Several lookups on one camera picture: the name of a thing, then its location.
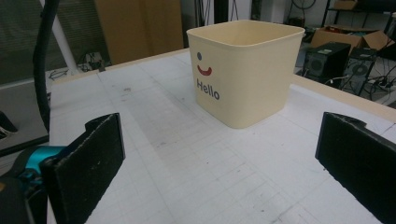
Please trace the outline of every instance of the square container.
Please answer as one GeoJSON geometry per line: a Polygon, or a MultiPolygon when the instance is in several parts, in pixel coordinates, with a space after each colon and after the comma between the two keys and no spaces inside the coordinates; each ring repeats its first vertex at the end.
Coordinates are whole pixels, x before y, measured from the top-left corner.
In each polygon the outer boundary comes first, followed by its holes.
{"type": "Polygon", "coordinates": [[[235,129],[275,114],[286,103],[303,33],[264,21],[187,31],[198,105],[235,129]]]}

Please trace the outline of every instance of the table surface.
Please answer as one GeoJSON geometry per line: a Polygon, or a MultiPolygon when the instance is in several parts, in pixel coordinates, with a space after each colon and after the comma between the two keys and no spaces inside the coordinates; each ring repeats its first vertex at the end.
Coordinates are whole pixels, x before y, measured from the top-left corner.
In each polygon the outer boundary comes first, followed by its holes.
{"type": "Polygon", "coordinates": [[[281,111],[236,130],[196,104],[187,49],[110,67],[52,85],[49,143],[120,113],[126,159],[88,223],[379,223],[315,151],[324,111],[396,142],[396,110],[292,80],[281,111]]]}

